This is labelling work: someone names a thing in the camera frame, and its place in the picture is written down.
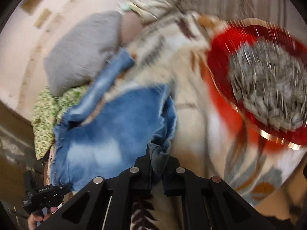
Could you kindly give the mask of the person's left hand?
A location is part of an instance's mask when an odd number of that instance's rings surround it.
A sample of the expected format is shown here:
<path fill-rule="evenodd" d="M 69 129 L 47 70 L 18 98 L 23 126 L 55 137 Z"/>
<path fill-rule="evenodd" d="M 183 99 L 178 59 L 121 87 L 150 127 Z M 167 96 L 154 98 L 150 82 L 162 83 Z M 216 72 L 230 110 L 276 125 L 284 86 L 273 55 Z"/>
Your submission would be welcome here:
<path fill-rule="evenodd" d="M 31 213 L 28 217 L 28 229 L 35 230 L 37 228 L 37 222 L 46 221 L 53 213 L 58 210 L 57 207 L 51 207 L 49 213 L 46 216 L 42 217 L 38 214 Z"/>

